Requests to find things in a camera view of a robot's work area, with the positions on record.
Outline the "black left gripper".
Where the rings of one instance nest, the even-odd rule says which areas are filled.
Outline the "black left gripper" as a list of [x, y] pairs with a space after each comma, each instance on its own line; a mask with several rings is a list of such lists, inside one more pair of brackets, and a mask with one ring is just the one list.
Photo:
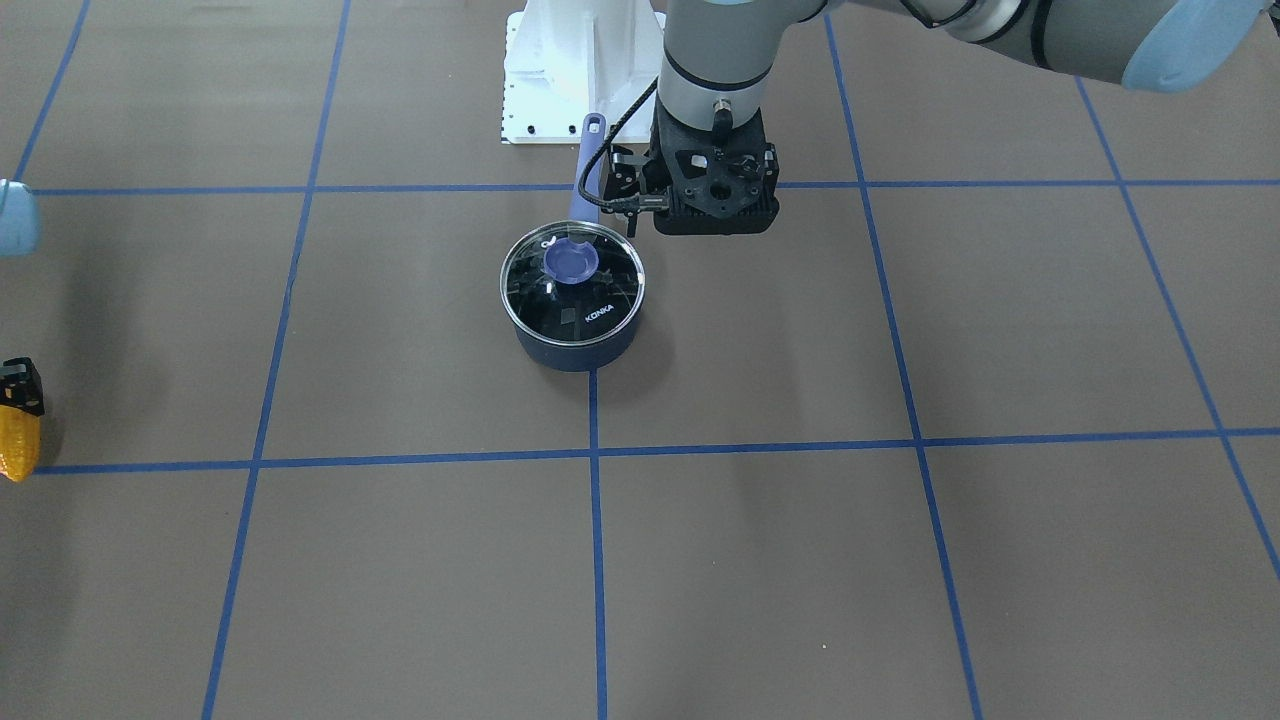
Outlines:
[[759, 234], [780, 214], [774, 196], [780, 163], [756, 111], [716, 142], [710, 131], [676, 120], [655, 108], [650, 142], [650, 187], [666, 208], [654, 211], [667, 236]]

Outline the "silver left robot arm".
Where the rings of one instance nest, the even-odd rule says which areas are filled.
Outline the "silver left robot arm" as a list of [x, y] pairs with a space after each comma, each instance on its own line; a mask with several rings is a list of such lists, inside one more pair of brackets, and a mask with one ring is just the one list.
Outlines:
[[1275, 1], [671, 1], [646, 178], [663, 234], [780, 211], [773, 149], [873, 190], [1277, 178]]

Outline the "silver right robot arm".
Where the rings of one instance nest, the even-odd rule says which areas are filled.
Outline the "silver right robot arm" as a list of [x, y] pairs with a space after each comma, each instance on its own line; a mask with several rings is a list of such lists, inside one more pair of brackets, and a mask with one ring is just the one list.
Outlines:
[[[38, 246], [41, 217], [35, 192], [24, 183], [3, 179], [1, 256], [31, 255]], [[27, 415], [45, 414], [44, 384], [31, 357], [13, 357], [1, 366], [1, 405]]]

